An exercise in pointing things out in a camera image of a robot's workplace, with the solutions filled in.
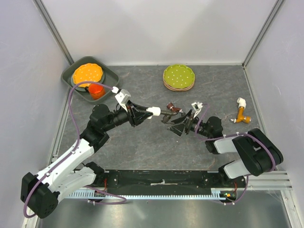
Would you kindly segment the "dark grey metal faucet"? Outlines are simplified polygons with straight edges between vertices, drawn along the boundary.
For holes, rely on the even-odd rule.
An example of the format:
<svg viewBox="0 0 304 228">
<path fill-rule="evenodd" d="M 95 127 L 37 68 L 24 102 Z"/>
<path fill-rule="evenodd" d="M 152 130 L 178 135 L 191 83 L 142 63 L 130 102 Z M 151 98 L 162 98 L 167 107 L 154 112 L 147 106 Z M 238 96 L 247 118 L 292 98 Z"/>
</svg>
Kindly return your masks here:
<svg viewBox="0 0 304 228">
<path fill-rule="evenodd" d="M 163 115 L 163 118 L 162 118 L 162 123 L 163 124 L 167 124 L 168 121 L 171 119 L 172 116 L 175 116 L 177 115 L 178 113 L 177 112 L 172 112 L 172 111 L 165 111 L 165 110 L 161 110 L 161 115 Z"/>
</svg>

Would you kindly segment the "white pvc elbow fitting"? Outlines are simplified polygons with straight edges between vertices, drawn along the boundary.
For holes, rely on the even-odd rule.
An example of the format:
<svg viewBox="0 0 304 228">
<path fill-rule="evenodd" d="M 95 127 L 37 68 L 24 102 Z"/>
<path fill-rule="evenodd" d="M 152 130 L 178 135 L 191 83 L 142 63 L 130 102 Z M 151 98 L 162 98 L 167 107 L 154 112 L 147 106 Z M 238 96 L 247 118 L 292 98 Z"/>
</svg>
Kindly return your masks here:
<svg viewBox="0 0 304 228">
<path fill-rule="evenodd" d="M 147 112 L 151 112 L 153 116 L 159 116 L 161 115 L 161 109 L 159 107 L 148 107 L 146 109 Z"/>
</svg>

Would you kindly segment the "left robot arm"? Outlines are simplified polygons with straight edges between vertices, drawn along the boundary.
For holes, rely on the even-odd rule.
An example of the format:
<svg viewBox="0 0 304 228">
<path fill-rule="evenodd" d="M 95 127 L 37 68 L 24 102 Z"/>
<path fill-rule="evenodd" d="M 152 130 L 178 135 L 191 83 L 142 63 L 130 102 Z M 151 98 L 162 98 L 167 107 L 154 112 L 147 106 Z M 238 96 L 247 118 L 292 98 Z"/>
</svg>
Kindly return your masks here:
<svg viewBox="0 0 304 228">
<path fill-rule="evenodd" d="M 96 105 L 87 127 L 64 154 L 37 174 L 29 172 L 22 178 L 20 198 L 24 202 L 24 216 L 43 219 L 55 210 L 59 202 L 79 188 L 91 184 L 101 186 L 104 170 L 96 163 L 88 163 L 77 173 L 72 171 L 106 143 L 109 139 L 107 131 L 126 122 L 137 126 L 160 114 L 159 107 L 144 107 L 130 101 L 113 112 L 105 104 Z"/>
</svg>

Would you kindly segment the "orange faucet with white elbow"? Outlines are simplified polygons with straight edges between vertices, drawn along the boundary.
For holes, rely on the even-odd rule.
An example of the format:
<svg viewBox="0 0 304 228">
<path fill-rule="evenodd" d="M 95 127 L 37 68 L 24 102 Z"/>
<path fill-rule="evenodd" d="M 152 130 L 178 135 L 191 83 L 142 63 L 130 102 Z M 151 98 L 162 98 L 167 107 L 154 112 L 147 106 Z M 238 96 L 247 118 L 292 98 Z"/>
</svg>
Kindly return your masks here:
<svg viewBox="0 0 304 228">
<path fill-rule="evenodd" d="M 246 108 L 246 101 L 245 99 L 239 97 L 237 99 L 237 103 L 238 103 L 238 114 L 237 117 L 234 119 L 230 119 L 231 122 L 233 123 L 240 123 L 240 122 L 244 122 L 246 124 L 251 122 L 251 117 L 244 115 L 244 111 Z"/>
</svg>

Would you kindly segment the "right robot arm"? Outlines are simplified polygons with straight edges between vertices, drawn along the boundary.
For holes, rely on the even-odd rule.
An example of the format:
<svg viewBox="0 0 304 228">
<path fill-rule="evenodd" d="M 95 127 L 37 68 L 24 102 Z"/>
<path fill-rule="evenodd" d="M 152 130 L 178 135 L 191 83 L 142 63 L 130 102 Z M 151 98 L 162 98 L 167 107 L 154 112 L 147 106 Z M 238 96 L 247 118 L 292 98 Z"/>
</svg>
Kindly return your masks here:
<svg viewBox="0 0 304 228">
<path fill-rule="evenodd" d="M 221 119 L 210 117 L 206 122 L 195 117 L 192 111 L 183 113 L 172 120 L 168 130 L 181 136 L 194 132 L 201 139 L 207 150 L 216 155 L 237 153 L 239 159 L 219 168 L 218 183 L 230 186 L 241 176 L 259 176 L 271 172 L 284 161 L 281 151 L 258 128 L 245 133 L 224 135 Z"/>
</svg>

